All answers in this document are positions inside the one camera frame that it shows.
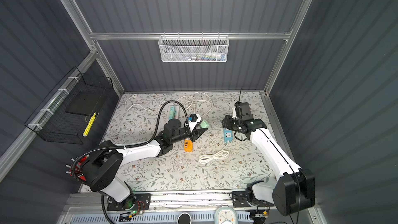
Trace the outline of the orange power strip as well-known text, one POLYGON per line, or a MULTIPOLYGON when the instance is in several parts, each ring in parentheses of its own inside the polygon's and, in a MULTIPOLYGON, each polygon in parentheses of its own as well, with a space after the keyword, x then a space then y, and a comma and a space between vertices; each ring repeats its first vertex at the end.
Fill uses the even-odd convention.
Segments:
POLYGON ((189 139, 184 140, 183 149, 185 152, 193 152, 193 142, 189 139))

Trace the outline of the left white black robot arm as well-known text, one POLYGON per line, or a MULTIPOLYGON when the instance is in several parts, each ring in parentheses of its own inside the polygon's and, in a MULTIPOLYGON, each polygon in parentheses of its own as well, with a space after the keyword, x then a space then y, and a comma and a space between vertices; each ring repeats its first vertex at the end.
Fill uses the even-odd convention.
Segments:
POLYGON ((97 148, 74 158, 69 173, 81 184, 89 186, 91 191, 109 196, 115 202, 135 202, 132 189, 117 176, 119 168, 136 160, 163 156, 177 142, 186 139, 195 142, 208 130, 202 123, 202 117, 199 114, 189 115, 182 103, 166 101, 160 107, 154 132, 149 140, 129 145, 115 145, 111 141, 104 141, 97 148), (179 119, 171 119, 164 125, 163 131, 159 131, 163 109, 169 104, 178 105, 185 120, 181 122, 179 119))

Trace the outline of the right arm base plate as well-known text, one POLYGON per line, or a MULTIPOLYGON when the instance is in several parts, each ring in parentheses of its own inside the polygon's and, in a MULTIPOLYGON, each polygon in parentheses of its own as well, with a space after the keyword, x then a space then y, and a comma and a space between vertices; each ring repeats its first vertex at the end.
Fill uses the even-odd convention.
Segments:
POLYGON ((229 193, 229 197, 232 199, 233 206, 238 207, 274 207, 273 203, 258 200, 252 193, 247 191, 233 191, 229 193))

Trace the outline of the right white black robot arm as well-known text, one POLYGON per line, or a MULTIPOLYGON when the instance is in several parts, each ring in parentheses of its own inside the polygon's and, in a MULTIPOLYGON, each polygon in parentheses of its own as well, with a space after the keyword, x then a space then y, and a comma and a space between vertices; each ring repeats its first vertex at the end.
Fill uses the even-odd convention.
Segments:
POLYGON ((272 169, 276 184, 271 187, 260 180, 247 184, 246 197, 250 204, 267 202, 283 215, 298 213, 315 205, 315 176, 309 169, 302 169, 278 145, 266 124, 254 119, 250 105, 237 101, 233 115, 226 115, 222 127, 241 133, 260 150, 272 169))

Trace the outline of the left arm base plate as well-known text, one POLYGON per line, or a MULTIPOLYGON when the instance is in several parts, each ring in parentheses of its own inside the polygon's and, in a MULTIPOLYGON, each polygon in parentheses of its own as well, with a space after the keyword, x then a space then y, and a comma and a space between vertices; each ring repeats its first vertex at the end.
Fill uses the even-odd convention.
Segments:
POLYGON ((121 202, 116 201, 112 197, 108 197, 107 211, 145 211, 149 209, 151 202, 151 194, 130 194, 121 202))

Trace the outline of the blue power strip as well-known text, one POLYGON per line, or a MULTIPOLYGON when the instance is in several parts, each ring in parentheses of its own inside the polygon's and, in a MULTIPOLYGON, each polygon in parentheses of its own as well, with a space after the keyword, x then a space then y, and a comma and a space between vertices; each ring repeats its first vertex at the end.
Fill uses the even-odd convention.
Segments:
POLYGON ((223 138, 225 143, 232 142, 234 139, 233 132, 228 129, 223 130, 223 138))

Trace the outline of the white multicolour power strip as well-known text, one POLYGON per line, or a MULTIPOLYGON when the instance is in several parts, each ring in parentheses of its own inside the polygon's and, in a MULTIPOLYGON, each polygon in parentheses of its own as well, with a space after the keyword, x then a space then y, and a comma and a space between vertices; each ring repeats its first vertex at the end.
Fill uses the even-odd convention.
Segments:
POLYGON ((178 118, 178 110, 178 106, 172 105, 169 107, 169 120, 178 118))

